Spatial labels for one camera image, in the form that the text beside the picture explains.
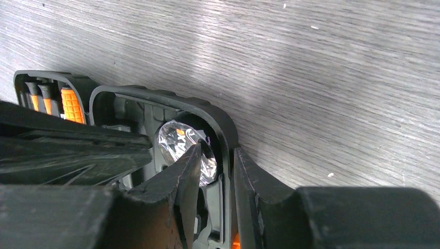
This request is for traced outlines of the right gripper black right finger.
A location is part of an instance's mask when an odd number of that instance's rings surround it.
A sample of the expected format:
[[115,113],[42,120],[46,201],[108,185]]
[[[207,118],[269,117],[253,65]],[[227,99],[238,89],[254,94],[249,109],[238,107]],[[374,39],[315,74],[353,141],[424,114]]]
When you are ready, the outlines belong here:
[[407,187],[293,189],[234,151],[242,248],[439,248],[439,207]]

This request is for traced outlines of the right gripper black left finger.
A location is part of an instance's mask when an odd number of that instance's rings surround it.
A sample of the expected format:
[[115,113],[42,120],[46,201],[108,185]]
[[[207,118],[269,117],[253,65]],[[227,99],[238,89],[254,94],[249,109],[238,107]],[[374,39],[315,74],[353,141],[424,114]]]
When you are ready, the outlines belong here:
[[128,192],[3,185],[1,248],[192,248],[201,155],[193,145]]

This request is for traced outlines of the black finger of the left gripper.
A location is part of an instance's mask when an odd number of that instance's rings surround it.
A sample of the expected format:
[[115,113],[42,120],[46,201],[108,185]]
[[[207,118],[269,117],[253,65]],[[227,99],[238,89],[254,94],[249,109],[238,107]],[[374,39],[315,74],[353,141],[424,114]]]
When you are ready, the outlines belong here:
[[1,183],[110,186],[152,161],[147,136],[1,102]]

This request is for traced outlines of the small black orange screwdriver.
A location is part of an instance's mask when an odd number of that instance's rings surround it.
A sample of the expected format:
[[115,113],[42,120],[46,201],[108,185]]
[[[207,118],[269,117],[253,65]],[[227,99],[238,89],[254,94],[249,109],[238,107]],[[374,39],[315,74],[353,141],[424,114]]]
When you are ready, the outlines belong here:
[[39,84],[38,87],[40,88],[40,90],[42,92],[46,113],[48,115],[52,115],[52,105],[51,105],[52,89],[51,89],[51,86],[48,84]]
[[39,107],[38,107],[38,85],[36,82],[25,82],[26,86],[29,89],[30,92],[30,97],[31,97],[31,101],[33,104],[33,108],[35,111],[39,111]]

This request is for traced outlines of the round tape measure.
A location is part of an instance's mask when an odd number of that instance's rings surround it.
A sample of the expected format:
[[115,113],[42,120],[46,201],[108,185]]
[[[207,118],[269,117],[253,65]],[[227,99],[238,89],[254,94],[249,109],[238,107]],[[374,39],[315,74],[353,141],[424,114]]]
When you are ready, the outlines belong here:
[[197,130],[186,123],[171,120],[160,127],[156,140],[159,151],[167,165],[177,162],[190,147],[201,142],[202,156],[199,186],[207,186],[216,180],[217,161],[210,139],[203,130]]

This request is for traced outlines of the black plastic tool case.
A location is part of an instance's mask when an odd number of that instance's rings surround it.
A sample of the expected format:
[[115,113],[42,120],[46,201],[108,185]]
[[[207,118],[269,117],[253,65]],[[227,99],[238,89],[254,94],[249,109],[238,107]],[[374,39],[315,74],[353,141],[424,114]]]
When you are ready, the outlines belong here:
[[[167,166],[156,136],[171,120],[203,130],[210,139],[217,161],[216,180],[199,188],[194,248],[231,248],[238,233],[235,194],[231,172],[233,150],[238,133],[229,115],[199,98],[184,98],[172,91],[151,90],[143,86],[105,86],[87,76],[55,71],[17,71],[14,87],[20,106],[33,108],[25,82],[48,84],[52,89],[52,115],[65,119],[61,89],[74,90],[87,125],[147,135],[153,141],[153,161],[142,172],[124,179],[126,186],[135,180],[149,179]],[[38,88],[39,112],[46,113]]]

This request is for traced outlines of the orange case latch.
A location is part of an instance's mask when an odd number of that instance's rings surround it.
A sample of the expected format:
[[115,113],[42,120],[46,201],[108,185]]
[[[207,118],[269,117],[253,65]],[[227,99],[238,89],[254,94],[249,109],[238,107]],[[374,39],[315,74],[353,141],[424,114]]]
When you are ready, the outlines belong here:
[[240,249],[240,248],[241,248],[240,237],[239,234],[237,233],[233,239],[231,249]]

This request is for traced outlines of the long black orange screwdriver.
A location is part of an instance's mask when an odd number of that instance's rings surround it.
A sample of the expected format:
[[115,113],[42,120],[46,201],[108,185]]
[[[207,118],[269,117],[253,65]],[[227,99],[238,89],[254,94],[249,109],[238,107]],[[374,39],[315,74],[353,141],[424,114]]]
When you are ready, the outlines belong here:
[[61,89],[61,98],[65,119],[85,125],[83,110],[80,107],[74,90],[70,87],[63,87]]

